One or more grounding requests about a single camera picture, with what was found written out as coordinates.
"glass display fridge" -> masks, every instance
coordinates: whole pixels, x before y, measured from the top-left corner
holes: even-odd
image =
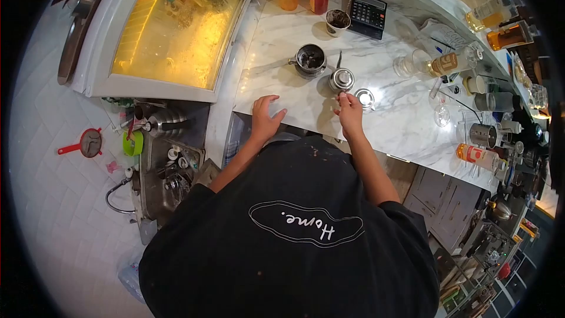
[[[59,83],[88,97],[215,102],[249,1],[77,0]]]

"wooden cabinet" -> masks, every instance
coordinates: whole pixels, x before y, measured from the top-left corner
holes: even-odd
[[[477,186],[420,166],[404,205],[422,215],[427,230],[452,253],[482,194]]]
[[[451,177],[433,169],[418,167],[410,193],[424,203],[433,213],[441,207],[443,196]]]
[[[426,223],[426,230],[429,231],[436,219],[436,215],[428,209],[421,201],[419,201],[412,194],[408,194],[404,200],[404,206],[411,211],[420,214],[424,217]]]
[[[432,225],[446,249],[457,247],[459,236],[467,229],[468,221],[475,212],[480,193],[479,187],[456,178],[451,179],[442,207]]]

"black t-shirt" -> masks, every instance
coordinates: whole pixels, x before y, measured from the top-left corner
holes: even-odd
[[[434,317],[436,272],[422,216],[369,203],[320,137],[272,143],[217,194],[195,185],[139,264],[157,318]]]

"white tile wall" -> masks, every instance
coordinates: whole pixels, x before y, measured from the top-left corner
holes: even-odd
[[[57,68],[70,25],[62,3],[46,9],[24,56],[12,101],[9,135],[11,186],[18,223],[32,265],[69,317],[150,317],[117,280],[120,256],[140,246],[136,224],[104,202],[126,168],[120,136],[99,99],[57,83]],[[82,132],[102,128],[103,155],[57,155]],[[129,187],[112,201],[131,209]]]

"stainless steel sink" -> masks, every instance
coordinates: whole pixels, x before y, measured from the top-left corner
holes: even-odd
[[[159,227],[167,222],[187,193],[187,191],[182,191],[179,194],[178,192],[173,193],[172,190],[166,190],[164,187],[165,180],[159,178],[156,172],[165,167],[169,161],[167,153],[173,145],[180,147],[181,153],[185,157],[193,158],[199,169],[204,159],[203,150],[173,140],[153,138],[144,131],[143,152],[139,157],[141,212],[142,218],[157,220]],[[194,176],[192,170],[189,170],[187,174],[192,180]]]

